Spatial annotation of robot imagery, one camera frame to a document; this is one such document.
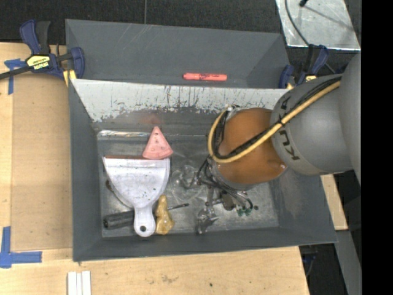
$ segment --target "pink triangular object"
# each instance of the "pink triangular object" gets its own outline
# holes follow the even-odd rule
[[[172,155],[171,146],[165,139],[160,128],[154,127],[142,156],[149,160],[161,160]]]

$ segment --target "yellow cable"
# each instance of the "yellow cable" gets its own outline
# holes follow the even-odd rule
[[[240,152],[237,155],[234,155],[232,157],[229,157],[228,159],[219,159],[217,156],[214,155],[214,152],[212,150],[211,144],[212,144],[212,139],[213,139],[213,133],[216,130],[216,127],[223,116],[223,114],[226,112],[227,109],[225,109],[220,116],[214,121],[209,135],[208,135],[208,151],[210,156],[212,157],[213,160],[215,160],[217,163],[231,163],[234,162],[243,156],[247,155],[248,153],[252,152],[254,149],[256,149],[258,146],[260,146],[263,142],[265,142],[267,139],[269,139],[272,135],[274,135],[281,127],[283,124],[286,124],[288,121],[290,121],[293,117],[295,117],[297,114],[302,112],[304,109],[306,109],[308,106],[311,104],[315,103],[318,99],[323,97],[324,95],[330,93],[332,90],[337,89],[340,86],[340,82],[333,83],[332,85],[326,87],[325,89],[321,90],[320,92],[316,93],[314,96],[312,96],[310,99],[306,100],[304,103],[302,103],[300,106],[296,107],[293,111],[285,115],[281,119],[280,124],[274,125],[269,131],[266,132],[257,142],[254,144],[250,145],[247,149],[244,151]]]

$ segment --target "dustpan handle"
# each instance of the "dustpan handle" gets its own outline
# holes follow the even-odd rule
[[[155,232],[155,220],[153,216],[152,206],[144,208],[134,208],[134,229],[135,232],[142,237],[148,237]]]

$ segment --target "black floor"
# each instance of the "black floor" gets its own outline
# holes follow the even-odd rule
[[[361,0],[344,0],[359,44],[362,42]],[[49,43],[65,44],[64,20],[100,20],[110,22],[148,23],[193,26],[223,30],[282,33],[275,0],[0,0],[0,41],[19,41],[19,27],[25,21],[50,20]],[[306,56],[306,49],[288,47],[290,62],[297,66]],[[345,67],[355,52],[332,50],[329,65]],[[326,68],[322,74],[330,74]],[[347,175],[337,176],[341,196],[348,203],[359,197],[359,185],[348,183]],[[353,206],[350,213],[357,213]],[[361,259],[360,221],[353,228],[354,242]],[[333,245],[317,246],[303,253],[315,255],[309,272],[311,294],[346,294]],[[310,257],[306,259],[309,269]]]

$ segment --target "black wire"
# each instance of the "black wire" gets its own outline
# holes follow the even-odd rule
[[[307,47],[309,46],[309,42],[307,41],[306,37],[304,37],[304,35],[302,34],[302,32],[298,29],[298,27],[296,26],[290,12],[289,12],[289,8],[288,8],[288,0],[284,0],[285,2],[285,10],[287,12],[287,15],[289,17],[289,20],[292,24],[292,26],[295,28],[296,32],[299,34],[300,38],[303,40],[303,42],[305,42],[305,44],[307,45]],[[331,66],[328,65],[328,63],[325,63],[326,67],[328,67],[328,69],[335,74],[335,71],[333,70],[333,68]]]

